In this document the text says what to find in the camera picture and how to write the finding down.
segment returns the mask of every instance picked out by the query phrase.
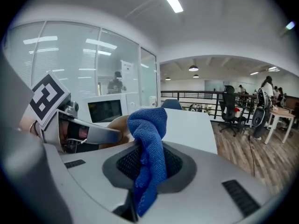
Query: mesh office chair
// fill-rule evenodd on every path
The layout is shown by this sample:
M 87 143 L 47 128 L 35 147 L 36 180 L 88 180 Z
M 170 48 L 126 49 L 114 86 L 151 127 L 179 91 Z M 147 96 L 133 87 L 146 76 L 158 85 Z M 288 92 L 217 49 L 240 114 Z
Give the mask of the mesh office chair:
M 177 99 L 166 99 L 161 107 L 173 110 L 182 110 L 182 106 Z
M 235 117 L 235 89 L 231 85 L 227 85 L 225 88 L 225 92 L 223 95 L 223 103 L 220 104 L 221 111 L 222 111 L 222 119 L 225 121 L 224 125 L 225 128 L 220 130 L 220 133 L 225 129 L 231 129 L 234 132 L 234 137 L 237 135 L 236 131 L 239 131 L 239 128 L 234 124 L 235 121 L 237 121 L 237 118 Z

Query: blue microfiber cloth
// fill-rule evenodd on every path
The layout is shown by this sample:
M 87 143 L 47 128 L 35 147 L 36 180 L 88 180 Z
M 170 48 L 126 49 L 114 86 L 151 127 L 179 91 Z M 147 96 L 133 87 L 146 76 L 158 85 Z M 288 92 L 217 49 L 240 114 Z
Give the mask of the blue microfiber cloth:
M 157 197 L 157 185 L 167 179 L 161 139 L 166 134 L 167 114 L 164 108 L 140 109 L 127 120 L 136 142 L 142 143 L 141 169 L 134 185 L 134 200 L 140 217 Z

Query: metal railing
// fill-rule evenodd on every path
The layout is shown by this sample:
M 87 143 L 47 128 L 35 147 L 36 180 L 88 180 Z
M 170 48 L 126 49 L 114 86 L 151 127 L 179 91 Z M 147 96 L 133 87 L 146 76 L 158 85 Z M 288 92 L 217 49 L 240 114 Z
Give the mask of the metal railing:
M 217 121 L 216 117 L 221 117 L 218 112 L 222 113 L 225 109 L 222 94 L 223 92 L 219 91 L 161 91 L 161 102 L 165 100 L 163 98 L 176 98 L 183 109 L 194 109 L 200 112 L 203 110 L 208 111 L 208 113 L 210 112 L 209 115 L 213 116 L 211 121 Z M 242 111 L 242 115 L 247 115 L 246 123 L 252 120 L 250 116 L 253 115 L 255 103 L 256 96 L 235 93 L 235 106 L 245 109 Z M 200 107 L 190 107 L 187 106 L 188 104 L 196 104 Z

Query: wooden floor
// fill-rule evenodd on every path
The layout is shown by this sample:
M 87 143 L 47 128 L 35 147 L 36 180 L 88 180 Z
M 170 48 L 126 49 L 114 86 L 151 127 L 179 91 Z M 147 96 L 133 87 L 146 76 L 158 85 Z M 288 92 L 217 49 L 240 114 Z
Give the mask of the wooden floor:
M 279 193 L 287 187 L 297 173 L 299 168 L 298 130 L 292 129 L 293 136 L 289 136 L 284 144 L 282 140 L 285 132 L 278 128 L 274 131 L 267 145 L 264 144 L 264 141 L 269 130 L 265 129 L 261 141 L 251 137 L 252 159 L 248 135 L 253 133 L 253 128 L 246 128 L 243 133 L 238 133 L 236 137 L 233 137 L 233 132 L 229 129 L 222 133 L 219 132 L 224 127 L 221 124 L 218 126 L 217 123 L 212 123 L 212 127 L 218 155 L 227 158 L 251 175 L 254 175 L 254 161 L 255 177 L 267 185 L 273 194 Z

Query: white table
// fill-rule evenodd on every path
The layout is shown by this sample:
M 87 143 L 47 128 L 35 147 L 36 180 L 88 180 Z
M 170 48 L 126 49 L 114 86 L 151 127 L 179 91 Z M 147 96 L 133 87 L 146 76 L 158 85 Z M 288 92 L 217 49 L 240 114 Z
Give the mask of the white table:
M 269 121 L 268 121 L 268 125 L 267 125 L 267 129 L 269 129 L 269 125 L 270 125 L 270 122 L 271 122 L 271 119 L 272 119 L 272 116 L 274 116 L 274 120 L 273 120 L 273 123 L 272 123 L 272 127 L 271 127 L 271 130 L 268 134 L 268 137 L 265 141 L 265 144 L 268 144 L 272 134 L 273 134 L 273 131 L 276 129 L 276 125 L 278 123 L 278 120 L 279 118 L 288 118 L 290 119 L 290 124 L 289 124 L 289 127 L 285 133 L 285 137 L 282 141 L 282 143 L 284 144 L 288 135 L 289 135 L 289 132 L 292 128 L 292 125 L 293 125 L 293 121 L 294 121 L 294 115 L 290 114 L 288 110 L 284 109 L 284 108 L 278 108 L 278 110 L 271 110 L 270 111 L 270 118 L 269 118 Z
M 166 135 L 163 141 L 178 143 L 217 154 L 215 137 L 207 113 L 165 109 Z

